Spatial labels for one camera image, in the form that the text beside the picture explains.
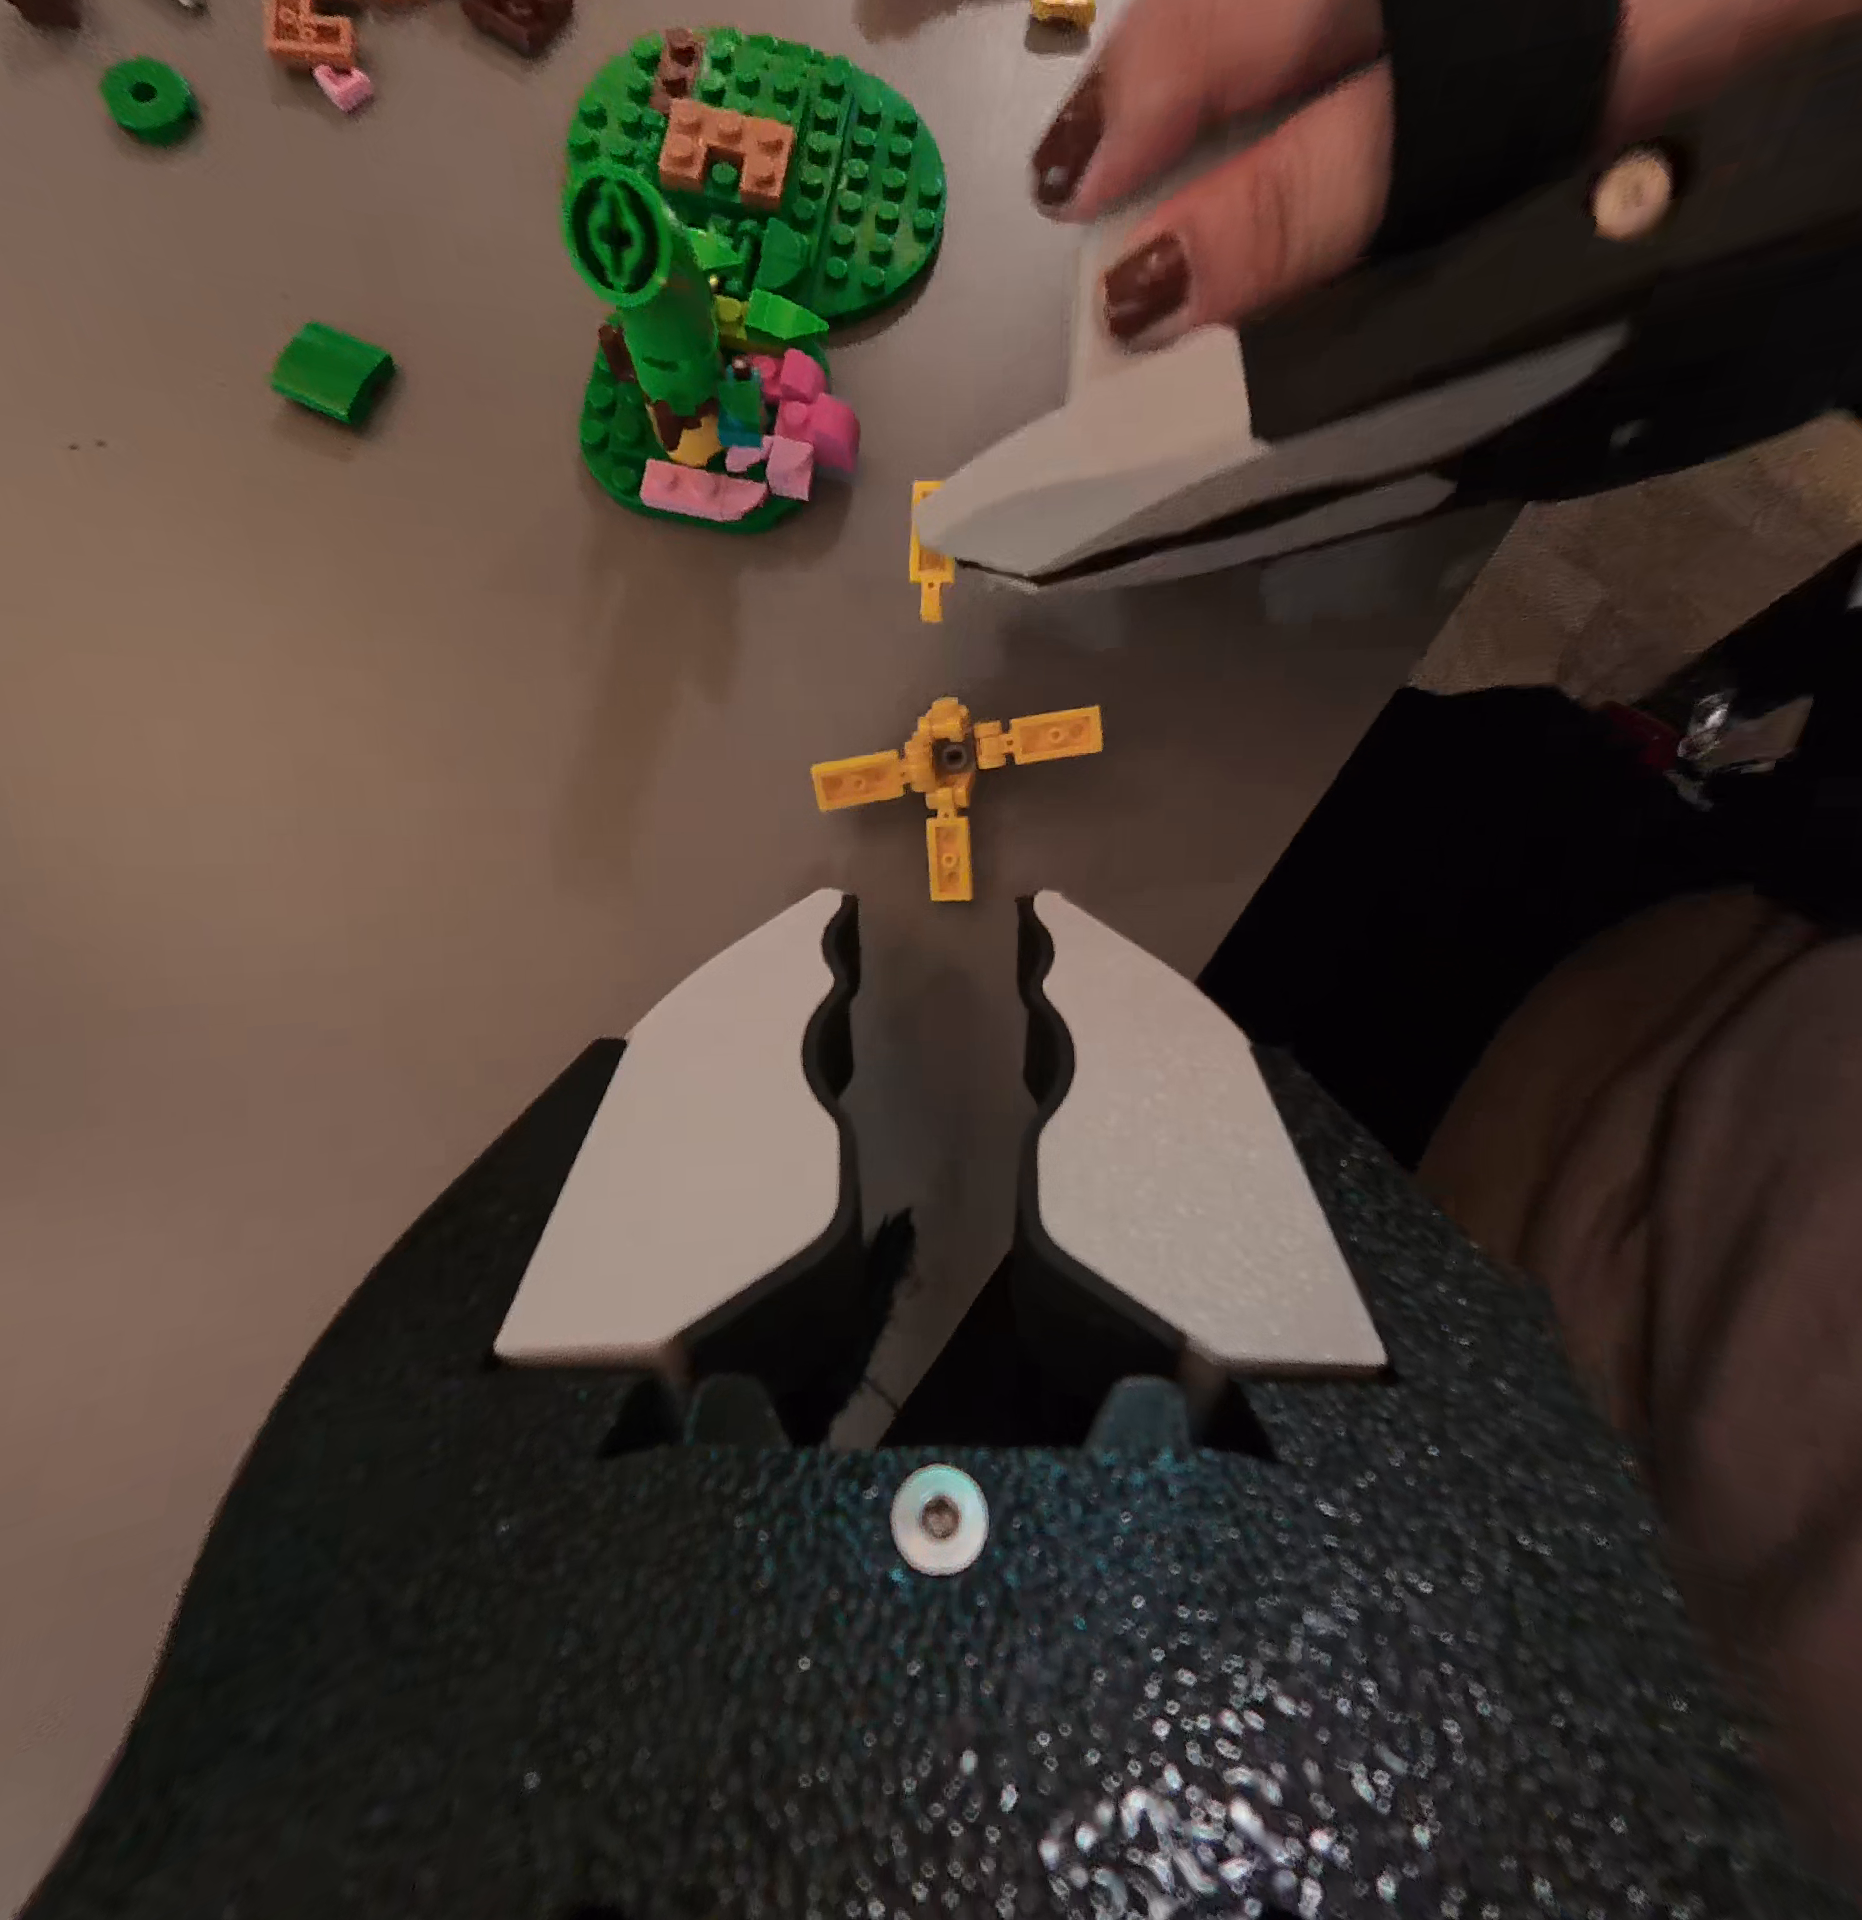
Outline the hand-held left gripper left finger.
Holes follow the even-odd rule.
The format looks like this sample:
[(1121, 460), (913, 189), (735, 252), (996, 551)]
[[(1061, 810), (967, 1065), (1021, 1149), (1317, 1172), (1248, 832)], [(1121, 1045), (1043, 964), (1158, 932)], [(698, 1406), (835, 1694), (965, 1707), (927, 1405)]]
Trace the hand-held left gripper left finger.
[(814, 891), (631, 1031), (494, 1340), (510, 1364), (683, 1376), (749, 1313), (842, 1287), (860, 1236), (842, 1116), (855, 901)]

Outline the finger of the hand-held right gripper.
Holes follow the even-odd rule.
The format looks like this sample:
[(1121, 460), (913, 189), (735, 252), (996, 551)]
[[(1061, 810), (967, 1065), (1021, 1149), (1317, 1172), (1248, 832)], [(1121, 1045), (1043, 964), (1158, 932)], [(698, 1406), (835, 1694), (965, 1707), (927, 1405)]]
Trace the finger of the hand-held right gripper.
[(1201, 328), (1101, 371), (915, 509), (921, 547), (1023, 587), (1132, 587), (1271, 561), (1425, 520), (1441, 460), (1568, 395), (1625, 324), (1262, 439), (1236, 334)]
[(1437, 468), (1239, 501), (1183, 522), (1225, 471), (1134, 468), (1078, 475), (1032, 501), (1032, 552), (1058, 567), (1021, 591), (1101, 591), (1178, 581), (1375, 533), (1444, 509), (1458, 480)]

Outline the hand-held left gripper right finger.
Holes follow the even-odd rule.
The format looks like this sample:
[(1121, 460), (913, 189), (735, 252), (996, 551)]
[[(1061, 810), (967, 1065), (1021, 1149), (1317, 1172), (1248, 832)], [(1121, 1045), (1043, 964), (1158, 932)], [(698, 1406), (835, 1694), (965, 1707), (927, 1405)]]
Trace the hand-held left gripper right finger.
[(1388, 1351), (1248, 1034), (1060, 891), (1018, 905), (1038, 1112), (1015, 1243), (1066, 1379), (1383, 1377)]

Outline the yellow brick flower assembly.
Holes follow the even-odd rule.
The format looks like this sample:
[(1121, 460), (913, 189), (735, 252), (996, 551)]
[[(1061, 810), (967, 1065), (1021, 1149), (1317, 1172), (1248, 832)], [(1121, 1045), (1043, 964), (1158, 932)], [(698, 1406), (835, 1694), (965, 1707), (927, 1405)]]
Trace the yellow brick flower assembly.
[(898, 749), (815, 761), (810, 767), (823, 811), (893, 803), (915, 793), (927, 807), (924, 859), (928, 897), (972, 901), (969, 804), (980, 773), (1099, 755), (1104, 714), (1096, 706), (1061, 707), (1011, 720), (976, 719), (955, 696), (927, 707)]

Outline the grey desk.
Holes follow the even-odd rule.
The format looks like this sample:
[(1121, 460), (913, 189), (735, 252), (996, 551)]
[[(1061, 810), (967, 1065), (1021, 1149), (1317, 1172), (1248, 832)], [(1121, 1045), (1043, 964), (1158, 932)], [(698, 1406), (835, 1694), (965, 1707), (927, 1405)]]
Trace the grey desk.
[[(936, 268), (849, 331), (849, 485), (775, 533), (585, 475), (602, 308), (562, 137), (632, 35), (735, 21), (895, 83), (943, 146)], [(1008, 1245), (1015, 896), (1193, 974), (1508, 509), (1125, 593), (963, 580), (924, 625), (912, 485), (1053, 408), (1082, 239), (1029, 152), (1083, 64), (1021, 4), (578, 4), (539, 60), (367, 7), (373, 101), (256, 4), (0, 4), (0, 1915), (112, 1761), (249, 1439), (367, 1269), (583, 1044), (825, 884), (862, 903), (867, 1218), (915, 1267), (835, 1438), (879, 1434)], [(109, 67), (199, 125), (119, 131)], [(294, 331), (391, 350), (361, 432), (279, 398)], [(1096, 706), (980, 773), (972, 901), (927, 807), (810, 767)]]

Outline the person's right hand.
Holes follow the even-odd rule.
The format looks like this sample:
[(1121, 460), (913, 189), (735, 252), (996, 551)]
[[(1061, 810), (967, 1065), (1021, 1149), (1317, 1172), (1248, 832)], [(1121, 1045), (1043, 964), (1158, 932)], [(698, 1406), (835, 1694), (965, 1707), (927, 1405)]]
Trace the person's right hand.
[(1030, 160), (1036, 204), (1087, 224), (1147, 207), (1099, 281), (1104, 334), (1168, 344), (1354, 268), (1390, 192), (1393, 95), (1374, 3), (1139, 3)]

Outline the metal key clip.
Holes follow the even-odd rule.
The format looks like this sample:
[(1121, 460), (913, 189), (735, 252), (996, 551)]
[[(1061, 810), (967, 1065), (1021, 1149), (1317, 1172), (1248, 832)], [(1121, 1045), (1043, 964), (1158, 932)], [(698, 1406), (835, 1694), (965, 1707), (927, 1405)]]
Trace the metal key clip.
[(1712, 810), (1737, 782), (1779, 772), (1800, 747), (1812, 698), (1741, 707), (1728, 684), (1677, 685), (1635, 706), (1606, 700), (1595, 714), (1682, 803)]

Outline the green brick plant model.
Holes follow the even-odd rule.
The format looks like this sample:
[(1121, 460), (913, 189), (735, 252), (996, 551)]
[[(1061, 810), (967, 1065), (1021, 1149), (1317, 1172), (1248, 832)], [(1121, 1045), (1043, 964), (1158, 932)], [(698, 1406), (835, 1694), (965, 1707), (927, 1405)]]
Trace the green brick plant model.
[(607, 306), (589, 475), (631, 512), (726, 533), (802, 512), (860, 458), (830, 340), (907, 297), (944, 215), (938, 140), (860, 64), (727, 24), (632, 39), (576, 105), (560, 196)]

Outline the person's brown sweater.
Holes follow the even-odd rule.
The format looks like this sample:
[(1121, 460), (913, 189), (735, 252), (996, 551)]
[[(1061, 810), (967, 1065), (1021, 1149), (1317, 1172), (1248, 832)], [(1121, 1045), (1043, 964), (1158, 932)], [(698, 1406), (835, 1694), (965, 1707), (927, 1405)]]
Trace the person's brown sweater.
[(1423, 1182), (1547, 1287), (1862, 1907), (1862, 932), (1752, 891), (1612, 927), (1502, 1024)]

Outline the green curved brick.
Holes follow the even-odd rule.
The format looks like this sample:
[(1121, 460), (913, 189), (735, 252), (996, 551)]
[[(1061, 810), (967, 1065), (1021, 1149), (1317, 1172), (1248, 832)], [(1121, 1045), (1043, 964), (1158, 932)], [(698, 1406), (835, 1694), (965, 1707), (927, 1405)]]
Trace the green curved brick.
[(337, 324), (304, 322), (271, 365), (271, 392), (307, 413), (361, 432), (382, 405), (399, 365), (391, 350)]

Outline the green round brick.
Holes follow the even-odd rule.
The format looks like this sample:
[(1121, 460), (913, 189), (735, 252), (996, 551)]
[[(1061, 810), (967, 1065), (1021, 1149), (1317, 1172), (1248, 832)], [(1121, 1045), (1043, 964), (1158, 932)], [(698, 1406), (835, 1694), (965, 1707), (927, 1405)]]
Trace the green round brick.
[(168, 62), (128, 58), (109, 67), (99, 97), (111, 122), (150, 147), (170, 147), (199, 125), (199, 100), (189, 79)]

